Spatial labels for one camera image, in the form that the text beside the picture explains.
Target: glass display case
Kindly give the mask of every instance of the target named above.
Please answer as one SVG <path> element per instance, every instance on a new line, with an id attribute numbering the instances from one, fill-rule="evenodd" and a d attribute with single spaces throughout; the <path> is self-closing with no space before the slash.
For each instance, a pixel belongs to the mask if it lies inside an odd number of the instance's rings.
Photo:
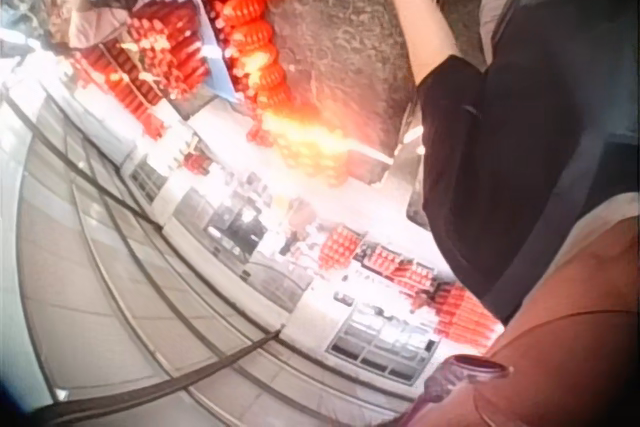
<path id="1" fill-rule="evenodd" d="M 357 303 L 327 351 L 391 380 L 413 384 L 438 347 L 433 329 Z"/>

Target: black sleeve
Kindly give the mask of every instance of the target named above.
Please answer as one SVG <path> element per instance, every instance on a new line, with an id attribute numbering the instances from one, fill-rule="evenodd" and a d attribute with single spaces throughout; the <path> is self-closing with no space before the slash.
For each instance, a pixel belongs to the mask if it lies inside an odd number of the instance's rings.
<path id="1" fill-rule="evenodd" d="M 433 195 L 453 190 L 468 131 L 480 115 L 483 83 L 482 72 L 466 60 L 452 56 L 418 86 L 426 151 L 425 204 Z"/>
<path id="2" fill-rule="evenodd" d="M 463 154 L 482 114 L 485 75 L 460 57 L 449 57 L 418 86 L 424 127 L 423 210 L 433 238 L 456 277 L 472 292 L 486 288 L 481 272 L 461 254 L 453 216 Z"/>

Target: woman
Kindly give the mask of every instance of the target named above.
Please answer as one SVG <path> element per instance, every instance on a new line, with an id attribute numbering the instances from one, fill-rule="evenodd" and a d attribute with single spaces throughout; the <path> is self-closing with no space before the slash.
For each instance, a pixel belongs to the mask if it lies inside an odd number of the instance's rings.
<path id="1" fill-rule="evenodd" d="M 637 385 L 637 0 L 485 0 L 485 72 L 433 0 L 394 3 L 425 212 L 514 369 L 401 425 L 593 425 Z"/>
<path id="2" fill-rule="evenodd" d="M 49 48 L 85 49 L 117 37 L 138 0 L 55 0 Z"/>

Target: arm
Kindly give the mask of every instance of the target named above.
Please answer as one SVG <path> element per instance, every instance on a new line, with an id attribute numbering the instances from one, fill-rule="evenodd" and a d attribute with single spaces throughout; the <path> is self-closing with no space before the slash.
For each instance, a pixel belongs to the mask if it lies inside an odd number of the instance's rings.
<path id="1" fill-rule="evenodd" d="M 393 0 L 404 32 L 416 84 L 451 55 L 453 33 L 434 0 Z"/>
<path id="2" fill-rule="evenodd" d="M 416 84 L 458 49 L 434 0 L 393 0 L 404 32 Z"/>

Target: tiled floor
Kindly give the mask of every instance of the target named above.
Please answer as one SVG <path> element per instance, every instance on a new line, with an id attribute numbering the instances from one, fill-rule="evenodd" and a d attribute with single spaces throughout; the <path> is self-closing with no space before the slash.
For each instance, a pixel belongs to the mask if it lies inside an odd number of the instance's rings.
<path id="1" fill-rule="evenodd" d="M 128 199 L 113 172 L 94 155 L 87 156 L 85 145 L 60 139 L 58 122 L 48 113 L 40 124 L 86 172 L 93 172 L 90 165 L 97 167 L 101 185 Z M 128 390 L 166 378 L 166 370 L 187 372 L 216 360 L 215 352 L 232 352 L 264 335 L 173 257 L 148 226 L 143 229 L 129 212 L 105 202 L 54 162 L 43 146 L 31 149 L 27 166 L 34 174 L 25 176 L 22 187 L 19 248 L 28 317 L 45 374 L 56 387 L 69 389 L 71 398 Z M 114 229 L 114 219 L 124 238 Z M 277 345 L 252 354 L 238 367 L 195 387 L 205 405 L 222 411 L 231 424 L 327 425 L 329 416 L 336 416 L 368 425 L 406 407 L 381 402 L 374 391 Z M 202 407 L 191 397 L 170 399 L 157 408 L 174 403 L 180 411 L 193 408 L 185 418 L 193 416 L 189 425 L 199 425 Z M 147 425 L 156 415 L 149 412 L 136 409 L 96 425 Z M 139 424 L 129 423 L 142 417 Z M 156 425 L 175 425 L 165 421 Z"/>

